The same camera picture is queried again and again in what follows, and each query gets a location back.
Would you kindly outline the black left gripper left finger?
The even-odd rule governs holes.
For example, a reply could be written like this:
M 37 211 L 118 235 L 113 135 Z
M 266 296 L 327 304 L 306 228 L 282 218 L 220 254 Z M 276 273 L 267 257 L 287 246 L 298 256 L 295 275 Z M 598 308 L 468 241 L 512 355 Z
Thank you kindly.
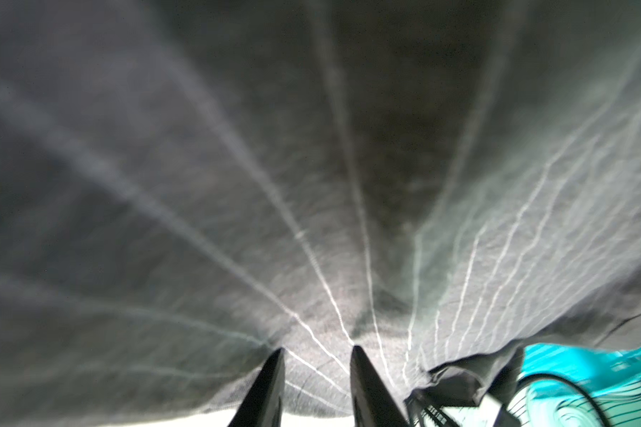
M 285 389 L 285 350 L 275 350 L 263 364 L 229 427 L 280 427 Z

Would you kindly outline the dark grey pinstriped shirt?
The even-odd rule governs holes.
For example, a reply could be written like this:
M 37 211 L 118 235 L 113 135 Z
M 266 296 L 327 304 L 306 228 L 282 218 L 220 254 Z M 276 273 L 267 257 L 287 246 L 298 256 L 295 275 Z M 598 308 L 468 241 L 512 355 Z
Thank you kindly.
M 0 1 L 0 426 L 541 342 L 641 346 L 641 1 Z

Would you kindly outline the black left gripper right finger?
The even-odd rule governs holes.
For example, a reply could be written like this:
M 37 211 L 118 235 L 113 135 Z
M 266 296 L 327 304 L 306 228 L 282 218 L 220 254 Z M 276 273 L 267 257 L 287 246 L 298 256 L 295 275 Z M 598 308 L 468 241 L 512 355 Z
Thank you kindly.
M 408 426 L 402 411 L 359 345 L 355 345 L 351 353 L 350 387 L 355 426 Z

